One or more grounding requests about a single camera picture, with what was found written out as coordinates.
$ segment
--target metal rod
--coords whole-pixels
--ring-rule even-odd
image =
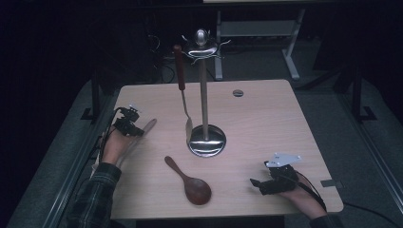
[[[202,133],[204,140],[208,141],[207,79],[204,59],[199,60],[199,74],[201,78]]]

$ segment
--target dark background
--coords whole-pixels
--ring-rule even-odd
[[[215,29],[215,9],[138,10],[137,4],[150,4],[113,1],[105,6],[105,2],[38,0],[0,5],[1,227],[23,196],[77,93],[94,72],[102,72],[105,93],[122,85],[152,84],[159,77],[153,65],[182,41],[178,34],[189,37],[198,28]],[[169,2],[186,6],[198,1]],[[380,90],[403,123],[402,11],[395,1],[310,7],[299,39],[323,39],[317,69],[332,69],[352,56],[359,59],[364,78]],[[233,8],[226,15],[247,19],[284,15],[277,12]],[[160,53],[149,51],[148,34],[161,38]]]

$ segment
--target human hand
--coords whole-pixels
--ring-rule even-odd
[[[133,143],[138,136],[124,136],[113,125],[110,127],[109,132],[101,162],[116,165],[119,158],[124,155],[129,145]]]
[[[311,187],[311,184],[302,177],[299,173],[297,173],[299,182],[305,184],[308,187]],[[310,220],[316,219],[319,217],[327,216],[326,211],[322,208],[322,206],[304,189],[297,187],[292,191],[278,193],[280,196],[291,201],[296,208],[301,211],[305,216],[307,216]]]

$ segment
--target spatula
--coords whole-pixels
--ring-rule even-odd
[[[178,86],[179,90],[182,93],[182,101],[183,101],[183,107],[184,107],[184,113],[187,116],[187,122],[186,122],[186,142],[190,142],[190,137],[192,136],[192,129],[193,129],[193,123],[192,119],[190,118],[189,114],[187,113],[187,107],[186,107],[186,99],[184,98],[184,76],[183,76],[183,60],[182,60],[182,48],[179,45],[174,46],[174,54],[175,54],[175,66],[177,70],[177,75],[178,75]]]

